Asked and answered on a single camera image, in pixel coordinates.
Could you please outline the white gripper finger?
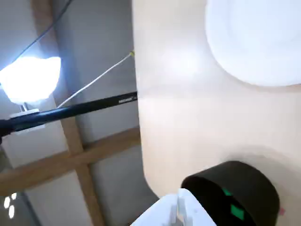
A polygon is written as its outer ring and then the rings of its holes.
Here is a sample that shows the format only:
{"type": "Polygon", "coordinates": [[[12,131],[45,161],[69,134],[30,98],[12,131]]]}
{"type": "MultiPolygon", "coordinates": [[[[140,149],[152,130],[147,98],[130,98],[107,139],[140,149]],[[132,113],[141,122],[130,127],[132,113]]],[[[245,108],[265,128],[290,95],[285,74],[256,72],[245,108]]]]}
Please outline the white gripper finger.
{"type": "Polygon", "coordinates": [[[139,216],[132,226],[173,226],[176,223],[178,196],[167,194],[139,216]]]}
{"type": "Polygon", "coordinates": [[[184,226],[216,225],[196,197],[185,188],[178,190],[178,214],[184,226]]]}

